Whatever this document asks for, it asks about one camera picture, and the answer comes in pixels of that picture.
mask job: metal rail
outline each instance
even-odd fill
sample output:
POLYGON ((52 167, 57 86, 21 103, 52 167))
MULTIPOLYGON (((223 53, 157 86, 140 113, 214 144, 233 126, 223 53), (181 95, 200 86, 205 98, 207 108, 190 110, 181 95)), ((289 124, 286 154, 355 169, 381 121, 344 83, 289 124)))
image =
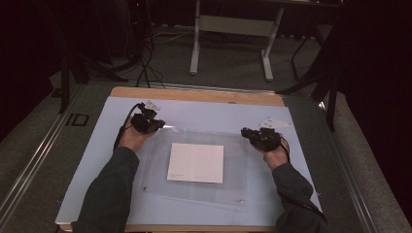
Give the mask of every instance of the metal rail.
POLYGON ((6 198, 1 203, 0 232, 4 230, 8 220, 12 216, 25 191, 30 186, 31 182, 37 174, 37 171, 41 167, 43 161, 46 159, 50 149, 52 148, 52 145, 54 144, 54 141, 58 137, 61 128, 68 117, 70 109, 73 107, 73 104, 76 102, 76 99, 79 97, 84 87, 85 86, 83 84, 80 84, 75 88, 75 90, 73 91, 72 100, 70 101, 71 104, 62 114, 58 115, 53 125, 51 126, 51 129, 46 134, 46 137, 43 139, 39 147, 31 156, 27 165, 18 175, 15 183, 6 195, 6 198))

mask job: person's left hand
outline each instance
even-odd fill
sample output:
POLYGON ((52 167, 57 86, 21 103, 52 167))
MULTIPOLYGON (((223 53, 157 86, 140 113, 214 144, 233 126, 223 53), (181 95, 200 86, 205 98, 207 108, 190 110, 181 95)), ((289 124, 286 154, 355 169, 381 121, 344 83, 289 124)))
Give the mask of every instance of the person's left hand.
POLYGON ((130 123, 131 118, 128 120, 126 126, 123 129, 123 132, 120 137, 119 147, 125 147, 137 152, 143 145, 146 140, 153 136, 151 134, 141 134, 139 133, 130 123))

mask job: gray sleeve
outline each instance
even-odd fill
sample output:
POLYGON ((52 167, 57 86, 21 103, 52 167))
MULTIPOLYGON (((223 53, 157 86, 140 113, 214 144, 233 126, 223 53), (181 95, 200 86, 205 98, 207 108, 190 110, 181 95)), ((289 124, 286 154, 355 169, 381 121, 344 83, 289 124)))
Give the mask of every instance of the gray sleeve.
POLYGON ((115 149, 88 188, 79 219, 72 222, 73 232, 124 232, 138 166, 132 150, 115 149))
MULTIPOLYGON (((289 163, 274 169, 272 176, 278 192, 317 210, 310 200, 312 185, 289 163)), ((328 232, 326 223, 319 215, 283 198, 282 204, 285 211, 276 222, 278 232, 328 232)))

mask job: black device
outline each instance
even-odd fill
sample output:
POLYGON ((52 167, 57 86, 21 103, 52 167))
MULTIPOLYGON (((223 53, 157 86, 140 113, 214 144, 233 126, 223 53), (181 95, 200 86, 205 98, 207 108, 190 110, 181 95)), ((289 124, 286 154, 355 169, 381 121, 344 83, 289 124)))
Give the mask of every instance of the black device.
POLYGON ((155 119, 157 112, 155 112, 154 110, 146 109, 146 105, 144 103, 136 104, 135 106, 133 106, 133 108, 131 108, 129 114, 126 117, 126 120, 124 121, 123 126, 120 128, 113 150, 118 147, 121 134, 124 130, 127 129, 125 128, 125 126, 127 125, 131 113, 133 113, 136 108, 140 109, 141 114, 134 114, 130 123, 131 126, 133 126, 139 133, 150 134, 156 132, 160 128, 163 128, 165 122, 161 119, 155 119))
POLYGON ((242 134, 242 137, 249 139, 253 146, 265 152, 275 150, 282 145, 281 135, 273 128, 261 128, 260 130, 252 130, 250 128, 244 127, 240 132, 242 134))
POLYGON ((155 119, 157 113, 154 110, 146 109, 144 103, 137 104, 137 107, 142 113, 134 114, 130 122, 138 132, 150 134, 164 126, 165 122, 163 120, 155 119))

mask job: metal frame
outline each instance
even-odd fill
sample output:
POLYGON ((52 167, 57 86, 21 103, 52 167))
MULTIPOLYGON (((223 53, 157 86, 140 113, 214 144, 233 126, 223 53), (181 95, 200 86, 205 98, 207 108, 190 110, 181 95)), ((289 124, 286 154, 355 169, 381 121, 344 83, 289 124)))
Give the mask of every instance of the metal frame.
POLYGON ((254 36, 267 36, 268 43, 264 50, 261 51, 261 59, 264 69, 264 76, 268 82, 273 81, 272 68, 269 61, 269 53, 272 50, 273 42, 282 19, 285 8, 280 8, 274 21, 252 20, 232 17, 210 17, 203 16, 200 13, 200 0, 196 0, 196 14, 194 20, 194 44, 191 54, 189 72, 191 75, 197 74, 199 63, 199 34, 200 30, 237 33, 254 36))

